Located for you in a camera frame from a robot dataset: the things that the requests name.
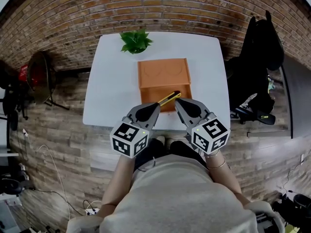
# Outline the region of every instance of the floor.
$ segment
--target floor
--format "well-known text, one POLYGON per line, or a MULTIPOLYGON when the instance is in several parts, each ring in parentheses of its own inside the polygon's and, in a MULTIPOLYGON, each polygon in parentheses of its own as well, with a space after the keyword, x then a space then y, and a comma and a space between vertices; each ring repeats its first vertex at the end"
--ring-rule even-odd
MULTIPOLYGON (((119 157, 110 149, 110 128, 82 123, 87 81, 88 73, 63 79, 54 93, 54 99, 70 110, 32 104, 28 110, 29 119, 20 118, 18 131, 11 134, 12 149, 20 153, 20 161, 26 165, 36 189, 63 195, 49 152, 45 147, 36 152, 43 144, 51 149, 68 201, 81 214, 85 213, 82 206, 84 199, 101 199, 119 157), (23 135, 22 129, 27 131, 28 137, 23 135)), ((243 193, 251 200, 269 202, 275 200, 279 192, 285 192, 283 184, 287 181, 289 170, 297 166, 300 155, 306 156, 311 148, 311 137, 293 140, 287 137, 246 137, 248 131, 286 129, 287 111, 282 85, 276 84, 271 96, 276 100, 273 110, 277 117, 276 124, 266 126, 259 122, 247 122, 241 125, 238 121, 232 121, 230 139, 222 148, 243 193)), ((184 132, 156 131, 156 134, 184 140, 184 132)), ((311 158, 308 156, 302 166, 290 172, 285 188, 311 195, 310 167, 311 158)), ((52 231, 66 230, 68 207, 59 195, 25 190, 20 199, 23 206, 15 206, 11 210, 21 229, 33 226, 44 230, 49 225, 52 231)), ((72 209, 70 213, 71 218, 78 215, 72 209)))

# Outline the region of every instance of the white table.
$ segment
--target white table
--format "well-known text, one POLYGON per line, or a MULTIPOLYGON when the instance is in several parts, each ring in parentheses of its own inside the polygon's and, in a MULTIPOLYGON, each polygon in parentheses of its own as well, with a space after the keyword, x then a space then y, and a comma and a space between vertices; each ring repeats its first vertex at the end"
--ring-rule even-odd
MULTIPOLYGON (((199 100, 230 128, 225 66, 217 38, 170 32, 150 32, 144 52, 121 52, 118 33, 103 35, 98 43, 87 85, 83 123, 114 126, 141 104, 137 61, 187 58, 192 98, 199 100)), ((154 129, 185 130, 176 112, 160 113, 154 129)))

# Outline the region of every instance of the leaves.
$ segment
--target leaves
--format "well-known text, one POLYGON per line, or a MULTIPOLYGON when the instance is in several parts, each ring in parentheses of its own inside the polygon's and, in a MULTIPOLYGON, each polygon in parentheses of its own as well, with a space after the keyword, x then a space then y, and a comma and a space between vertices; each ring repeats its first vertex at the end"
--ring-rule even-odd
POLYGON ((121 39, 125 42, 121 51, 129 51, 131 54, 143 52, 153 41, 148 39, 145 29, 121 33, 121 39))

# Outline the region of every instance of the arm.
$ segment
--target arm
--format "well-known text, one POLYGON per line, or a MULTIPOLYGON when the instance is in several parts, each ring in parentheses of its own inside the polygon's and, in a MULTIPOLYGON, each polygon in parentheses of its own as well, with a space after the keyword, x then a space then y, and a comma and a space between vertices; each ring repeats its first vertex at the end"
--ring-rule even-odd
POLYGON ((242 203, 242 205, 248 204, 250 201, 242 195, 241 187, 235 175, 232 173, 227 164, 224 164, 220 168, 225 158, 222 153, 219 151, 216 155, 209 158, 205 157, 207 167, 211 178, 215 183, 219 183, 227 187, 230 191, 234 193, 237 199, 242 203))
POLYGON ((96 216, 105 218, 112 214, 120 201, 128 194, 131 188, 134 165, 135 158, 120 156, 116 170, 103 195, 103 205, 96 216))

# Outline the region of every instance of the white cube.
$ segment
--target white cube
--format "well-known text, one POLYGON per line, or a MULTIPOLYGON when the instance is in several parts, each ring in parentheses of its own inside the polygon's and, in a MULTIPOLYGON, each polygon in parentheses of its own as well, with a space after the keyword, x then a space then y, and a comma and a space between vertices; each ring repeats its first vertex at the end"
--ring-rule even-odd
POLYGON ((149 131, 123 121, 117 122, 110 133, 111 148, 133 158, 147 147, 149 131))
POLYGON ((192 129, 191 143, 206 154, 211 154, 227 143, 229 134, 230 130, 215 117, 192 129))

